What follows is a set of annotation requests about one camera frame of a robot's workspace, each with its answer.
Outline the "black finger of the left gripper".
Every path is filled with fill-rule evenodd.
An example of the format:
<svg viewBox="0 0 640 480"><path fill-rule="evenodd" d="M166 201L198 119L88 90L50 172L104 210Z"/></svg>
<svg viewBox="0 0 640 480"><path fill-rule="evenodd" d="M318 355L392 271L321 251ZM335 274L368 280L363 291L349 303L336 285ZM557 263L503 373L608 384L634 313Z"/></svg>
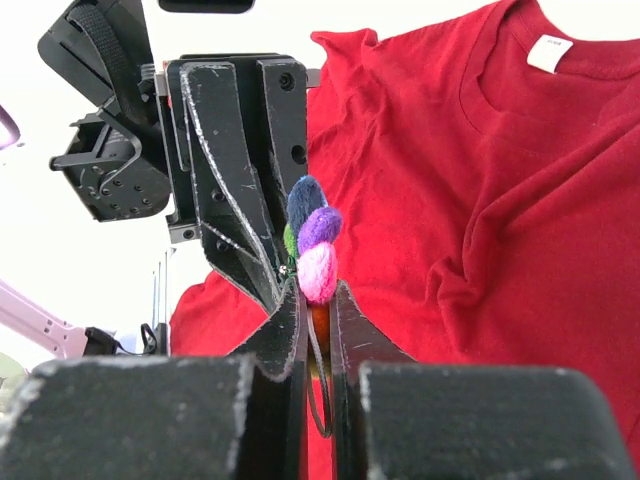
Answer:
<svg viewBox="0 0 640 480"><path fill-rule="evenodd" d="M280 255L249 155L235 65L188 62L180 69L180 86L205 257L216 272L271 312L281 294Z"/></svg>

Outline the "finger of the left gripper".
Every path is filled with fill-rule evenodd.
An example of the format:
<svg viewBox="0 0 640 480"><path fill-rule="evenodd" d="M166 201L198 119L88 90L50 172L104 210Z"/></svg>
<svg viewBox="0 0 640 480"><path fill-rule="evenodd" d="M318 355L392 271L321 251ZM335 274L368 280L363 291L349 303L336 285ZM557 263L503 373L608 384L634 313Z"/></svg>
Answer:
<svg viewBox="0 0 640 480"><path fill-rule="evenodd" d="M285 210L292 187L307 174L306 68L292 57L263 58L257 65L276 199Z"/></svg>

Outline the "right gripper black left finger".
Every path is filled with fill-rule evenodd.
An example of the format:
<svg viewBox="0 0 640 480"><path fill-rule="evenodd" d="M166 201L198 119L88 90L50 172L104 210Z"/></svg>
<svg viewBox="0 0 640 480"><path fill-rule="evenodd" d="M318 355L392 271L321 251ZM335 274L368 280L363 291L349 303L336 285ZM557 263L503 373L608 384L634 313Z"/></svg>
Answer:
<svg viewBox="0 0 640 480"><path fill-rule="evenodd" d="M302 479L306 312L276 310L225 357L50 361L1 422L5 479Z"/></svg>

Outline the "red t-shirt garment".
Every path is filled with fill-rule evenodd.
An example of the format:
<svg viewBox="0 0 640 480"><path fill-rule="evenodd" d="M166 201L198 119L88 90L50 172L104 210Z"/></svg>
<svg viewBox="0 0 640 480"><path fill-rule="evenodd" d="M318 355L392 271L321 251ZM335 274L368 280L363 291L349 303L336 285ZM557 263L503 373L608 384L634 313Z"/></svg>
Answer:
<svg viewBox="0 0 640 480"><path fill-rule="evenodd" d="M316 32L309 170L364 313L431 364L553 365L639 454L639 38L498 1L386 39Z"/></svg>

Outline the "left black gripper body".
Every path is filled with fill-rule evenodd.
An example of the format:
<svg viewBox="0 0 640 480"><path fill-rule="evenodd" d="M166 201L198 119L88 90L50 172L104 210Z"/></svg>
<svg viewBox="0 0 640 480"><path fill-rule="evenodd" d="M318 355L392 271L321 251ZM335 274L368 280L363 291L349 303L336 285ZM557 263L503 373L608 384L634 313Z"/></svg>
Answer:
<svg viewBox="0 0 640 480"><path fill-rule="evenodd" d="M172 205L171 242L197 239L190 177L179 163L141 2L74 1L38 53L97 109L74 123L67 151L50 161L92 218L142 219Z"/></svg>

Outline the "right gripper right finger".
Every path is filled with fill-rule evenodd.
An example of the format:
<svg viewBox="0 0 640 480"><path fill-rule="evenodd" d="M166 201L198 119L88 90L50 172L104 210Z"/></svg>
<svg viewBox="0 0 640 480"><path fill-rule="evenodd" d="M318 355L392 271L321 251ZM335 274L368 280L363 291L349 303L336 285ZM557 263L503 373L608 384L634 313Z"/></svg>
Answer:
<svg viewBox="0 0 640 480"><path fill-rule="evenodd" d="M596 385L564 368L425 365L362 313L330 306L337 479L633 479Z"/></svg>

